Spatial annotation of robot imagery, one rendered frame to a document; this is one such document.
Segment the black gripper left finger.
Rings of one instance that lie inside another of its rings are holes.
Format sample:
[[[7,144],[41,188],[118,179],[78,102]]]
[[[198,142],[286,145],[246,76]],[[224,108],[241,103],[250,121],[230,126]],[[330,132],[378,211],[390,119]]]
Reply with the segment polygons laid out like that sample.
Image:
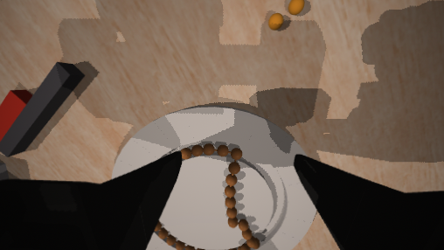
[[[146,250],[181,165],[175,151],[100,184],[8,178],[0,190],[18,191],[22,222],[78,226],[88,250]]]

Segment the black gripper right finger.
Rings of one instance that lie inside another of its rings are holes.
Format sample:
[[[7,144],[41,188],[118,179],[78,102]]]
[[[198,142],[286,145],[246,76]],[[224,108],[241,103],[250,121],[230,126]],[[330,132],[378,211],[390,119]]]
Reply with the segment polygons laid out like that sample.
[[[304,155],[294,167],[340,250],[434,250],[444,235],[444,191],[396,191]]]

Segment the orange oval bead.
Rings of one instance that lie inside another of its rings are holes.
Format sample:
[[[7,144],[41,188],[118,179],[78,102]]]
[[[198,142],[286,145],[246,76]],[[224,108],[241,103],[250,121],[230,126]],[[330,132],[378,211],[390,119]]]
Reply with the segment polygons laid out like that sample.
[[[291,0],[288,5],[288,12],[291,15],[297,15],[304,7],[304,0]]]
[[[269,19],[269,28],[273,31],[279,30],[283,25],[283,17],[280,13],[275,13]]]

